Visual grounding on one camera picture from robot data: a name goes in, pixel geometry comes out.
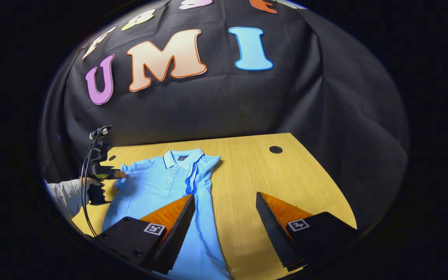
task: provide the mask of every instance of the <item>blue letter i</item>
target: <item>blue letter i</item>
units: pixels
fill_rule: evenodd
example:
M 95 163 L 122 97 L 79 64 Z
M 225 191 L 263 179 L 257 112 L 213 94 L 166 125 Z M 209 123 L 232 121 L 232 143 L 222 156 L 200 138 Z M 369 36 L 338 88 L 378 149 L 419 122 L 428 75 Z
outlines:
M 264 32 L 253 27 L 232 27 L 229 33 L 236 35 L 240 47 L 240 59 L 235 63 L 242 70 L 267 70 L 272 62 L 267 60 L 260 35 Z

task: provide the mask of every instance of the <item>foam letter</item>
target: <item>foam letter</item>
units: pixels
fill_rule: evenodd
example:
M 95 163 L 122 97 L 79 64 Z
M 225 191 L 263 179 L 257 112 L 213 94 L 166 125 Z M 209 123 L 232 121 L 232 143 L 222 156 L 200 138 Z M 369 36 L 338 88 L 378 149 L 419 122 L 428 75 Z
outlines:
M 235 63 L 242 70 L 267 70 L 272 62 L 267 60 L 260 35 L 264 32 L 252 27 L 232 27 L 229 33 L 236 35 L 240 47 L 240 59 Z
M 154 9 L 148 10 L 142 14 L 139 14 L 138 16 L 135 16 L 135 18 L 132 18 L 124 27 L 122 27 L 122 31 L 128 30 L 129 28 L 138 25 L 139 23 L 144 23 L 145 21 L 148 21 L 150 18 L 153 17 L 153 13 L 155 12 Z
M 89 55 L 89 53 L 92 53 L 96 49 L 96 45 L 98 45 L 101 41 L 103 41 L 103 39 L 105 39 L 105 37 L 107 37 L 108 33 L 112 32 L 115 28 L 116 28 L 116 26 L 114 26 L 114 28 L 108 30 L 107 32 L 103 33 L 103 35 L 101 35 L 100 37 L 96 38 L 92 42 L 91 46 L 87 50 L 86 54 L 82 57 L 82 59 L 86 58 L 86 56 Z
M 277 14 L 278 11 L 275 9 L 271 9 L 267 6 L 272 6 L 271 3 L 264 2 L 263 0 L 250 0 L 252 6 L 256 7 L 259 10 L 270 12 L 271 14 Z
M 181 2 L 181 10 L 192 9 L 196 7 L 206 6 L 212 4 L 212 0 L 184 0 Z
M 201 30 L 183 30 L 169 39 L 161 51 L 150 41 L 139 43 L 128 50 L 132 56 L 132 84 L 130 91 L 138 91 L 148 87 L 151 79 L 145 75 L 144 67 L 158 81 L 163 81 L 172 59 L 174 69 L 170 72 L 172 78 L 185 78 L 204 73 L 207 66 L 200 61 L 196 43 Z
M 108 101 L 114 92 L 114 79 L 112 77 L 113 59 L 114 55 L 111 54 L 100 63 L 100 67 L 103 69 L 103 80 L 105 81 L 105 89 L 103 89 L 102 92 L 98 92 L 98 89 L 96 88 L 95 74 L 98 68 L 94 67 L 86 75 L 87 91 L 89 92 L 91 101 L 96 105 L 101 105 Z

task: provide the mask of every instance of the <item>polo shirt collar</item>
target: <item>polo shirt collar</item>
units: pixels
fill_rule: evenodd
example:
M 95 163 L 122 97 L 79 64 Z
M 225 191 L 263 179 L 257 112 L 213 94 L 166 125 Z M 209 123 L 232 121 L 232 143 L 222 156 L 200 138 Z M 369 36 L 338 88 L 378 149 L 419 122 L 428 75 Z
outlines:
M 176 163 L 174 156 L 188 156 L 184 161 L 179 161 Z M 163 161 L 165 163 L 165 168 L 169 169 L 174 165 L 179 165 L 180 167 L 188 170 L 193 163 L 198 161 L 201 156 L 203 156 L 203 151 L 198 148 L 194 150 L 170 150 L 163 155 Z

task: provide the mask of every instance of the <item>shirt placket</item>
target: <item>shirt placket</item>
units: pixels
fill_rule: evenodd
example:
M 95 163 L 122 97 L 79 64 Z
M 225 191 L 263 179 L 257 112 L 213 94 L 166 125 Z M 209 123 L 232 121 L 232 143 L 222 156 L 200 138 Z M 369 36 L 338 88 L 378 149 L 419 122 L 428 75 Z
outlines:
M 173 167 L 170 167 L 167 172 L 167 193 L 169 193 L 172 185 L 174 184 L 174 180 L 176 179 L 176 175 L 178 171 L 181 169 L 179 165 L 174 165 Z

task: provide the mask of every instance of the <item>human hand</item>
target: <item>human hand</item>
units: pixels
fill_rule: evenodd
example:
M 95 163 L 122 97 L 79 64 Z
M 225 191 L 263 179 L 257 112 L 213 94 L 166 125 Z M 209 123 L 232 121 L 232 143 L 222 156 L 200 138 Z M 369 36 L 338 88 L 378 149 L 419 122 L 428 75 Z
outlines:
M 79 177 L 79 180 L 80 180 L 81 184 L 84 184 L 84 179 L 82 177 Z M 89 190 L 89 186 L 91 186 L 91 185 L 101 186 L 101 187 L 105 186 L 105 184 L 101 184 L 93 178 L 86 177 L 86 192 Z

